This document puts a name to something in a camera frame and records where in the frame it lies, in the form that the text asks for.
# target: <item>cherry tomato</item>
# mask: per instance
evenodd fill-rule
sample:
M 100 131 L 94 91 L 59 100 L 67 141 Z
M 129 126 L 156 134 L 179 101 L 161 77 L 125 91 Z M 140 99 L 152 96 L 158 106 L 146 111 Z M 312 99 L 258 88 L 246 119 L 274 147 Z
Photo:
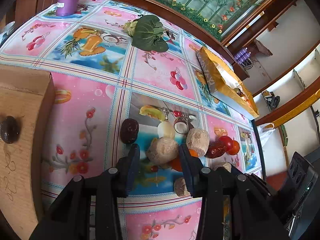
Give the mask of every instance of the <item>cherry tomato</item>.
M 220 142 L 213 142 L 209 145 L 206 156 L 210 159 L 221 157 L 226 152 L 226 146 Z
M 151 167 L 151 171 L 152 171 L 152 172 L 157 172 L 158 170 L 159 170 L 159 168 L 158 168 L 157 165 L 153 165 L 153 166 Z
M 233 139 L 231 139 L 229 136 L 223 135 L 219 138 L 219 141 L 226 146 L 226 152 L 233 148 Z
M 179 88 L 180 90 L 183 90 L 183 87 L 182 87 L 182 85 L 180 84 L 179 81 L 176 82 L 176 86 L 177 86 L 177 88 Z
M 228 151 L 229 155 L 236 155 L 240 151 L 240 145 L 236 140 L 233 140 L 233 148 Z

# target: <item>black device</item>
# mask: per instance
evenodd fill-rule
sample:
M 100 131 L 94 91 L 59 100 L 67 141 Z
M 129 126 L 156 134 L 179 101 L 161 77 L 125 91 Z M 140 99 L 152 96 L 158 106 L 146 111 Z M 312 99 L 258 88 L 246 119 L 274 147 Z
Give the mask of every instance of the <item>black device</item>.
M 117 197 L 127 197 L 139 168 L 140 148 L 133 144 L 116 167 L 85 179 L 76 175 L 51 204 L 30 240 L 87 240 L 91 197 L 96 196 L 95 234 L 99 239 L 122 239 Z

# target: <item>wooden frame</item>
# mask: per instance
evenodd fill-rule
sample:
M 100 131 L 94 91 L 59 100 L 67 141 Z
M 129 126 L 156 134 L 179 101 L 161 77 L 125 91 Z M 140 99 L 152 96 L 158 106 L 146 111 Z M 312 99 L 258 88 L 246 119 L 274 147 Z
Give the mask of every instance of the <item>wooden frame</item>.
M 255 38 L 257 38 L 268 26 L 275 22 L 287 9 L 289 9 L 297 0 L 274 0 L 254 24 L 252 24 L 244 33 L 242 33 L 228 49 L 232 54 L 236 54 L 241 48 L 247 47 Z
M 320 40 L 316 42 L 316 44 L 306 53 L 304 54 L 301 59 L 299 59 L 295 64 L 293 64 L 291 67 L 289 67 L 286 71 L 284 71 L 280 76 L 278 76 L 276 79 L 274 79 L 273 81 L 271 81 L 268 85 L 264 86 L 262 89 L 260 89 L 258 92 L 255 92 L 252 96 L 255 97 L 258 94 L 260 94 L 261 92 L 263 92 L 264 90 L 268 89 L 268 87 L 270 87 L 271 85 L 273 85 L 274 83 L 276 83 L 279 79 L 281 79 L 282 77 L 284 77 L 285 75 L 287 75 L 291 70 L 293 70 L 297 65 L 299 65 L 302 60 L 304 60 L 318 45 L 320 44 Z
M 270 6 L 275 0 L 265 0 L 258 6 L 244 21 L 242 21 L 236 28 L 234 28 L 222 41 L 221 44 L 226 46 L 237 34 L 243 30 L 255 17 Z

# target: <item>table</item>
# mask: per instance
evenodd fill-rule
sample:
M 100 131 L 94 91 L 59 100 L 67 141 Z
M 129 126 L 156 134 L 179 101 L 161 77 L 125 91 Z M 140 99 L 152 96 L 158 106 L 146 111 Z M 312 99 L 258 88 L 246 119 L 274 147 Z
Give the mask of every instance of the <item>table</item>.
M 189 125 L 207 130 L 212 141 L 223 134 L 235 138 L 241 145 L 236 156 L 203 157 L 203 163 L 214 167 L 228 161 L 242 172 L 262 177 L 254 126 L 209 94 L 196 58 L 196 51 L 207 45 L 160 19 L 169 50 L 145 52 L 131 46 L 131 37 L 121 27 L 150 14 L 142 9 L 111 0 L 79 0 L 76 14 L 56 17 L 55 8 L 30 19 L 0 48 L 0 63 L 48 70 L 53 76 L 56 99 L 41 164 L 45 209 L 75 174 L 97 176 L 127 154 L 129 147 L 120 141 L 119 132 L 122 121 L 133 118 L 140 125 L 136 143 L 141 156 L 133 191 L 129 198 L 118 199 L 124 239 L 195 239 L 201 199 L 178 197 L 173 182 L 182 173 L 146 158 L 151 140 L 163 130 L 158 119 L 139 112 L 145 105 L 161 107 L 162 114 L 180 111 L 192 116 Z M 184 79 L 180 88 L 172 72 Z M 165 117 L 171 124 L 178 121 L 172 113 Z M 179 144 L 185 139 L 176 133 Z M 94 208 L 92 198 L 92 218 Z M 227 215 L 225 224 L 224 238 L 229 239 Z

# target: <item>plastic bag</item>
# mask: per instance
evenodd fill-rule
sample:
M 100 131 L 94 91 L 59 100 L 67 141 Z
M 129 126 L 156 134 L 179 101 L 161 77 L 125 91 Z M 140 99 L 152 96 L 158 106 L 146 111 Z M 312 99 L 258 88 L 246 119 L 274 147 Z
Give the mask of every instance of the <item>plastic bag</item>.
M 263 147 L 266 142 L 268 141 L 269 137 L 275 130 L 275 125 L 273 123 L 264 123 L 262 125 L 257 126 L 260 141 L 261 141 L 261 146 Z

